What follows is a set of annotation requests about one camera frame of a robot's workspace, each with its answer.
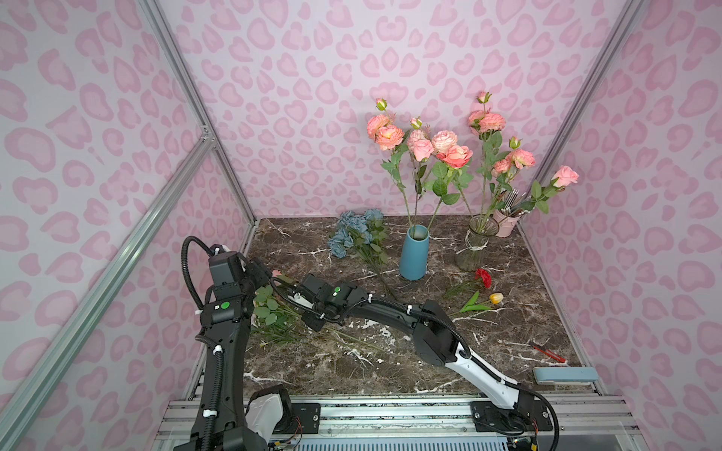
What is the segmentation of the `red handled tool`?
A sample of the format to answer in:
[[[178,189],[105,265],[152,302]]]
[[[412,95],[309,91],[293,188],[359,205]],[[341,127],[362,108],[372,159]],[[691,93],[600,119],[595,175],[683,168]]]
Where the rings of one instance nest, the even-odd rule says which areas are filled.
[[[534,341],[528,342],[528,345],[530,345],[530,347],[532,347],[534,350],[539,351],[539,353],[542,353],[542,354],[544,354],[545,356],[547,356],[548,358],[553,359],[553,360],[554,360],[555,362],[557,362],[557,363],[560,363],[560,364],[566,364],[566,363],[567,363],[567,359],[566,359],[566,358],[564,358],[564,357],[562,357],[562,356],[560,356],[560,355],[558,355],[558,354],[556,354],[556,353],[553,353],[552,351],[550,351],[549,349],[547,349],[547,347],[545,347],[544,345],[540,345],[540,344],[538,344],[538,343],[536,343],[536,342],[534,342]]]

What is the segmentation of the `pink peony spray stem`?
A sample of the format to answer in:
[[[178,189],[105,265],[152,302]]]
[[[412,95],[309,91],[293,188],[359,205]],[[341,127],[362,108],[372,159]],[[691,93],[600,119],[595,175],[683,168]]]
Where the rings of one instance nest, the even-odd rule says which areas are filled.
[[[483,232],[492,223],[494,211],[500,205],[503,194],[511,190],[511,182],[518,173],[536,163],[531,152],[522,149],[522,140],[512,136],[504,144],[503,131],[507,121],[502,114],[490,107],[492,93],[479,92],[477,102],[481,106],[468,117],[469,128],[482,143],[481,166],[477,173],[482,181],[481,213],[475,231]]]

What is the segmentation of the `diagonal aluminium frame bar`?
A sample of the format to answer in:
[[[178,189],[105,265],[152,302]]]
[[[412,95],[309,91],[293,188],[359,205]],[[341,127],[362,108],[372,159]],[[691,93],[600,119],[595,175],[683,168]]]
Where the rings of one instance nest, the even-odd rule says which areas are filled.
[[[215,144],[208,135],[199,139],[19,386],[1,415],[3,450],[15,449],[34,424]]]

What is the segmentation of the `clear glass vase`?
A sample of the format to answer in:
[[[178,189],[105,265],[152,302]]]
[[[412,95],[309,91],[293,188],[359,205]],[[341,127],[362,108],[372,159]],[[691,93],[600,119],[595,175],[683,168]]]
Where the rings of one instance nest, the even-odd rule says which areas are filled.
[[[473,216],[468,223],[463,247],[456,252],[456,265],[464,272],[482,269],[490,242],[498,234],[498,222],[488,216]]]

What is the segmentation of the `teal ceramic vase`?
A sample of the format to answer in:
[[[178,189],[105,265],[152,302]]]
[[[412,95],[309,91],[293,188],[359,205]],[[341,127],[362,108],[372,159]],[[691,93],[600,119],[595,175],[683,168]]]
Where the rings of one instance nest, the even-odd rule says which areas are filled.
[[[427,272],[430,235],[424,225],[408,229],[400,255],[400,275],[409,281],[416,281]]]

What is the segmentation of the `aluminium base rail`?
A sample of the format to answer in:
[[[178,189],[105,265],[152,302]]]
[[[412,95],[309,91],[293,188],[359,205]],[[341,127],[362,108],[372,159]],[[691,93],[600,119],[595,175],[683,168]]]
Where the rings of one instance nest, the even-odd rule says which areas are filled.
[[[637,421],[620,397],[546,394],[560,421],[560,450],[645,450]],[[484,432],[483,398],[430,394],[296,397],[299,418],[274,441],[285,450],[541,450],[553,443],[548,413],[522,437]]]

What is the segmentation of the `aluminium frame post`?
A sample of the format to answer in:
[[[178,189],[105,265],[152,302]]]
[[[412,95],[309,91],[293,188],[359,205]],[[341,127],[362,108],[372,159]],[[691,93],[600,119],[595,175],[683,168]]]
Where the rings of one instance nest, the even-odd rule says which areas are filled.
[[[592,102],[596,90],[601,86],[622,47],[636,30],[637,24],[642,19],[648,5],[649,1],[643,0],[628,0],[623,4],[620,15],[611,27],[588,73],[584,76],[581,88],[573,99],[568,114],[561,123],[560,129],[558,129],[552,140],[545,157],[543,157],[541,165],[528,184],[528,188],[531,188],[534,182],[542,183],[552,174],[553,167],[560,161],[560,155],[571,139],[579,121],[583,118],[587,107]]]
[[[163,11],[161,2],[156,0],[139,0],[138,5],[146,16],[156,39],[158,39],[161,51],[165,55],[170,69],[172,69],[176,79],[178,80],[180,91],[184,94],[184,98],[188,102],[191,111],[194,113],[197,123],[203,131],[203,135],[212,139],[212,150],[214,151],[214,155],[221,165],[222,172],[231,186],[231,191],[240,204],[242,211],[244,212],[244,216],[251,225],[255,225],[255,223],[257,223],[257,217],[255,216],[246,194],[244,193],[242,185],[240,184],[240,180],[231,165],[231,159],[229,159],[227,150],[217,133],[214,122],[212,122],[208,108],[201,98],[199,87],[193,79],[192,73],[184,60],[180,45],[174,37],[169,22],[167,22],[167,17]]]

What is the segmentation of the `pale pink rose spray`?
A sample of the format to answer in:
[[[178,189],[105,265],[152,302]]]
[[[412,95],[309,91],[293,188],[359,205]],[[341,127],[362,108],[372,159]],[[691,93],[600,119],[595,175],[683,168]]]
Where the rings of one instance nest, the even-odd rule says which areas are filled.
[[[412,130],[407,138],[409,150],[417,161],[428,159],[434,154],[446,154],[458,144],[458,136],[452,131],[444,130],[431,135],[431,129],[426,127],[420,118],[410,121]]]

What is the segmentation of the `light blue flat block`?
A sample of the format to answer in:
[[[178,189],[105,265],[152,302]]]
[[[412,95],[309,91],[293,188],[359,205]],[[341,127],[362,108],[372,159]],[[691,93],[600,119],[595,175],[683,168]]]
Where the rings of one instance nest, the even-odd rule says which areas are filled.
[[[534,368],[537,384],[591,384],[599,380],[598,372],[591,366],[549,366]]]

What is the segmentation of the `red carnation flower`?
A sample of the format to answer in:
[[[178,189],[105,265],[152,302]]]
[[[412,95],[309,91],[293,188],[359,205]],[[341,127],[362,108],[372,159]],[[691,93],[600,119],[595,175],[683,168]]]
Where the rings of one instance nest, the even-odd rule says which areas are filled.
[[[483,291],[484,289],[490,289],[492,287],[493,278],[485,269],[479,268],[475,270],[474,274],[468,274],[461,282],[452,284],[444,293],[444,299],[452,299],[461,296],[464,293],[474,293],[476,291]]]

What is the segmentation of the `pink artificial rose stem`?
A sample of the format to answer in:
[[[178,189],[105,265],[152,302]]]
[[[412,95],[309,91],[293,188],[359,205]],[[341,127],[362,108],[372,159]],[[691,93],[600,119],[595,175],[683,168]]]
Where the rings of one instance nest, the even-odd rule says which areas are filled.
[[[577,184],[579,174],[567,165],[562,165],[552,176],[549,184],[542,186],[539,182],[533,182],[530,195],[521,202],[512,212],[512,216],[521,216],[526,213],[539,210],[549,213],[550,200],[562,193],[568,186]]]

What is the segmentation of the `aluminium frame post right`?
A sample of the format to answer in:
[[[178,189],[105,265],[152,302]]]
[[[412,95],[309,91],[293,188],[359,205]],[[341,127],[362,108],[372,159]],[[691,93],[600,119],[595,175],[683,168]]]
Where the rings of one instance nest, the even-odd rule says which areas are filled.
[[[587,107],[592,102],[596,90],[601,86],[622,47],[636,30],[637,24],[642,19],[648,5],[649,1],[643,0],[628,0],[623,4],[620,15],[611,27],[588,73],[584,76],[581,88],[573,99],[568,114],[561,123],[560,129],[558,129],[552,140],[545,157],[543,157],[541,165],[528,184],[528,188],[531,188],[534,182],[542,183],[552,174],[553,167],[560,161],[560,155],[571,139],[579,121],[583,118]]]

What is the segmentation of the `pink rosebud stem pair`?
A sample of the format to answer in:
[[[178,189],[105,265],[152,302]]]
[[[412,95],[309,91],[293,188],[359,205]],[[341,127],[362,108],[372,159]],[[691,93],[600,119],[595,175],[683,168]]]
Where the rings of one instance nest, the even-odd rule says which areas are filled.
[[[419,201],[423,195],[423,179],[427,172],[428,160],[434,155],[435,149],[432,140],[422,130],[411,131],[407,139],[410,157],[414,166],[414,210],[412,226],[417,224],[419,214]]]

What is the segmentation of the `large pink rose stem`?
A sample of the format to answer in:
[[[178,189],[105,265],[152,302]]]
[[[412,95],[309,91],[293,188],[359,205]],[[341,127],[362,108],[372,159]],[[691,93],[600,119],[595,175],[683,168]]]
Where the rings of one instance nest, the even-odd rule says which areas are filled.
[[[436,154],[438,162],[432,168],[431,179],[423,185],[437,197],[427,229],[432,229],[442,206],[453,206],[464,197],[464,188],[473,179],[467,168],[472,156],[473,151],[463,145],[454,145],[445,152]]]

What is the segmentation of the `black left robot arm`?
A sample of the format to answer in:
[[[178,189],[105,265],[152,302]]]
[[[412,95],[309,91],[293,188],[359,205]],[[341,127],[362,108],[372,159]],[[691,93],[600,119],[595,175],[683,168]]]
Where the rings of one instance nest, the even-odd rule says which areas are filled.
[[[197,244],[207,255],[212,285],[206,298],[190,275],[188,249]],[[208,246],[189,236],[180,250],[182,276],[199,310],[200,331],[195,340],[205,349],[204,385],[199,411],[187,443],[177,450],[265,450],[267,440],[246,424],[244,356],[251,333],[256,291],[272,272],[258,259],[248,259],[221,245]]]

